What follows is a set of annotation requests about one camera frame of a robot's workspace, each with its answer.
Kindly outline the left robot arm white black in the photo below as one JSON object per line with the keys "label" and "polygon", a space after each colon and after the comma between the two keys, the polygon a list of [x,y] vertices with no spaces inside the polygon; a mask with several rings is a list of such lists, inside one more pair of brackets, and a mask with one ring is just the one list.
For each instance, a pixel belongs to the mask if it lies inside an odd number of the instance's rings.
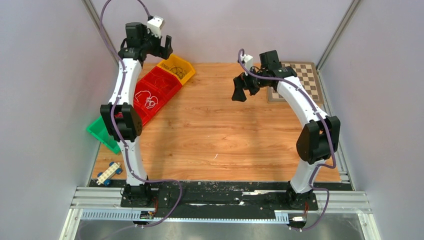
{"label": "left robot arm white black", "polygon": [[107,132],[117,141],[125,161],[127,177],[122,196],[133,199],[140,207],[152,203],[153,193],[142,163],[140,136],[143,126],[134,108],[135,88],[147,55],[167,60],[173,52],[171,36],[167,35],[165,45],[161,45],[164,24],[158,16],[152,17],[147,24],[126,24],[126,38],[117,52],[119,72],[115,88],[109,102],[100,107]]}

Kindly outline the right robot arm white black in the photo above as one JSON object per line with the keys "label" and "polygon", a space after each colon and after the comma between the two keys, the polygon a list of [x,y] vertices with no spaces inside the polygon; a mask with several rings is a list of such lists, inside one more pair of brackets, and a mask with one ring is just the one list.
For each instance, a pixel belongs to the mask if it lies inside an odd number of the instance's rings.
{"label": "right robot arm white black", "polygon": [[288,183],[285,202],[298,209],[313,193],[314,181],[321,167],[334,169],[326,160],[333,159],[338,148],[341,122],[337,116],[329,116],[307,93],[298,73],[291,66],[284,66],[276,50],[259,55],[260,67],[254,66],[253,57],[244,49],[238,51],[237,62],[243,72],[233,79],[232,101],[245,102],[246,91],[256,95],[261,88],[272,88],[282,96],[297,116],[302,131],[296,142],[300,157],[296,172]]}

